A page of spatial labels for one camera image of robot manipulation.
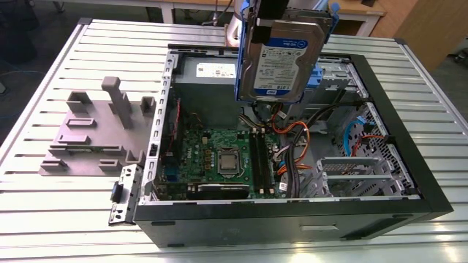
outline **slotted aluminum table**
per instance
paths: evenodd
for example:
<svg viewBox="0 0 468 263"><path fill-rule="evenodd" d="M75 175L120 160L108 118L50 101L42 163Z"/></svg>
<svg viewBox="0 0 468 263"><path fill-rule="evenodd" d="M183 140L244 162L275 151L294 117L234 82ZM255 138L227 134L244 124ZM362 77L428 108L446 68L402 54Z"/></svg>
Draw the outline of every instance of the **slotted aluminum table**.
<svg viewBox="0 0 468 263"><path fill-rule="evenodd" d="M116 178L38 174L72 90L92 99L104 76L131 100L159 97L168 43L224 45L224 28L94 20L80 24L0 148L0 259L70 262L459 262L468 258L467 123L406 45L334 36L324 52L366 55L455 212L354 242L159 249L134 227L108 227Z"/></svg>

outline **power supply label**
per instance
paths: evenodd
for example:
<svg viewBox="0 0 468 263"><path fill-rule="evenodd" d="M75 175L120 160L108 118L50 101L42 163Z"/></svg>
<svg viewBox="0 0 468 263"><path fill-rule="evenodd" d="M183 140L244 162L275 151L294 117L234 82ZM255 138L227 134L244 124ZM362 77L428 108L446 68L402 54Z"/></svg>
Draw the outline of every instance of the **power supply label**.
<svg viewBox="0 0 468 263"><path fill-rule="evenodd" d="M236 65L227 63L199 63L198 78L235 78Z"/></svg>
<svg viewBox="0 0 468 263"><path fill-rule="evenodd" d="M284 95L292 90L308 42L300 39L271 38L262 46L254 88L262 95Z"/></svg>

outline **gray 3d-printed holder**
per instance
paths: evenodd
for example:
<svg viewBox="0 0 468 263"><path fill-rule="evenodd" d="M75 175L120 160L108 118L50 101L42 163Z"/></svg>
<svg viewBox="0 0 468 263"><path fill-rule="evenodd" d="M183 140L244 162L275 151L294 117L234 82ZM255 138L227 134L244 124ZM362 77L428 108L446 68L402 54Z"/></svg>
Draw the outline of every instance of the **gray 3d-printed holder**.
<svg viewBox="0 0 468 263"><path fill-rule="evenodd" d="M110 101L91 101L72 92L70 112L42 163L42 175L116 176L123 166L144 165L155 115L155 98L131 103L119 90L120 79L106 77Z"/></svg>

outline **blue hard drive label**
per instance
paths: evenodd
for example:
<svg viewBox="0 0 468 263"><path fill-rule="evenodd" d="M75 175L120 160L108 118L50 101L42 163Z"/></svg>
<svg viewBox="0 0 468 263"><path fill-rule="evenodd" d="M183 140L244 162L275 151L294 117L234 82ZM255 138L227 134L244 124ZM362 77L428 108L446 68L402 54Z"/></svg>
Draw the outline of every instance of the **blue hard drive label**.
<svg viewBox="0 0 468 263"><path fill-rule="evenodd" d="M266 46L278 48L303 49L307 48L308 42L306 40L299 39L271 38Z"/></svg>
<svg viewBox="0 0 468 263"><path fill-rule="evenodd" d="M302 39L271 38L262 46L254 88L258 94L286 95L294 87L299 66L308 42Z"/></svg>

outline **open computer tower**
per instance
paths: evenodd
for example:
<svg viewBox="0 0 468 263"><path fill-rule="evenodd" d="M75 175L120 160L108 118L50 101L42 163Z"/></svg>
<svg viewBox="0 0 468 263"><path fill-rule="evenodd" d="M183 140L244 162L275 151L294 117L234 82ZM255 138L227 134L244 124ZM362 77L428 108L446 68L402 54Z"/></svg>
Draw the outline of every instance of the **open computer tower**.
<svg viewBox="0 0 468 263"><path fill-rule="evenodd" d="M110 225L138 224L160 247L318 242L452 211L364 56L322 54L322 80L291 105L236 101L236 58L226 47L170 46L146 163L123 169ZM347 101L362 103L308 128L294 185L282 162L302 128L271 125Z"/></svg>

